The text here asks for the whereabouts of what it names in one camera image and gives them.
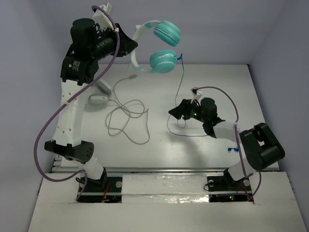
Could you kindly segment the teal white cat-ear headphones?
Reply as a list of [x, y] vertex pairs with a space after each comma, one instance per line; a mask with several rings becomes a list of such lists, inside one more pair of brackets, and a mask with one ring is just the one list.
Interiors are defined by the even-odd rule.
[[[150, 20], [136, 28], [133, 41], [138, 42], [148, 29], [153, 29], [156, 37], [172, 47], [177, 46], [181, 40], [181, 30], [172, 22]], [[130, 64], [137, 71], [145, 73], [168, 73], [175, 68], [177, 60], [178, 57], [175, 51], [170, 49], [159, 50], [149, 58], [150, 69], [144, 69], [137, 62], [136, 49], [130, 53]]]

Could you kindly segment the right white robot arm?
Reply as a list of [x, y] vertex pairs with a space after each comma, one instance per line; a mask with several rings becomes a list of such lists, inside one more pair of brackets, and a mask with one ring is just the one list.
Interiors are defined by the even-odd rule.
[[249, 130], [238, 130], [236, 123], [221, 119], [217, 114], [217, 106], [211, 98], [203, 98], [200, 103], [183, 99], [169, 114], [176, 119], [191, 118], [202, 123], [204, 132], [216, 139], [227, 139], [243, 148], [246, 158], [225, 169], [223, 185], [234, 190], [240, 180], [264, 170], [266, 167], [285, 157], [285, 151], [266, 123], [259, 123]]

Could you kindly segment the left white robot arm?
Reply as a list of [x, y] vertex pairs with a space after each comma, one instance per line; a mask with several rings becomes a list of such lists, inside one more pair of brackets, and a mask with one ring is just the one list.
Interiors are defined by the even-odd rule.
[[118, 35], [111, 29], [100, 32], [98, 24], [89, 18], [75, 20], [70, 34], [72, 44], [60, 73], [61, 103], [65, 108], [60, 112], [52, 140], [45, 142], [44, 149], [75, 162], [85, 170], [91, 186], [103, 190], [107, 186], [106, 170], [93, 157], [94, 144], [83, 141], [81, 136], [84, 107], [88, 101], [90, 83], [98, 71], [98, 61], [109, 55], [126, 56], [138, 44], [121, 29]]

